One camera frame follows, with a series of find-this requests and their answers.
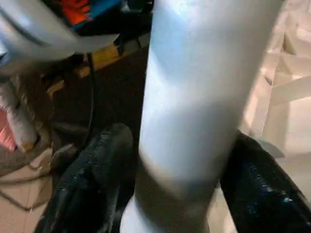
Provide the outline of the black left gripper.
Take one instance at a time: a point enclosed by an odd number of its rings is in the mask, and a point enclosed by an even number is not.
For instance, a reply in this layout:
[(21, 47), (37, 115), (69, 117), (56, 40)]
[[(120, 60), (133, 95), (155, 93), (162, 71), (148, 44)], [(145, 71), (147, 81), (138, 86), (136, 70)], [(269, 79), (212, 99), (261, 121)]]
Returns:
[(118, 53), (124, 44), (150, 32), (152, 0), (56, 0), (54, 9), (79, 36), (118, 34)]

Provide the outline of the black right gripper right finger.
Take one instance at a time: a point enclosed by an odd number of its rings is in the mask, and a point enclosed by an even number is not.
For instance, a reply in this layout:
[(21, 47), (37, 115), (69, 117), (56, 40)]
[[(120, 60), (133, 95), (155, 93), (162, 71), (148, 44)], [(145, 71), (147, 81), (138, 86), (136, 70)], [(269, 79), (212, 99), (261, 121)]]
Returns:
[(253, 138), (238, 131), (220, 186), (239, 233), (309, 233), (301, 190)]

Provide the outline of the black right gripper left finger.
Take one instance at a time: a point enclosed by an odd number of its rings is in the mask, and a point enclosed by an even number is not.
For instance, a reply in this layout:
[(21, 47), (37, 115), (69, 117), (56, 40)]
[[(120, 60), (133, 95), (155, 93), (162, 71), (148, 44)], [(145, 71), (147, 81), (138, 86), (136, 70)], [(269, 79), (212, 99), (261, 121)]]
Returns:
[(118, 206), (130, 180), (133, 135), (115, 123), (97, 134), (57, 183), (36, 233), (113, 233), (124, 206)]

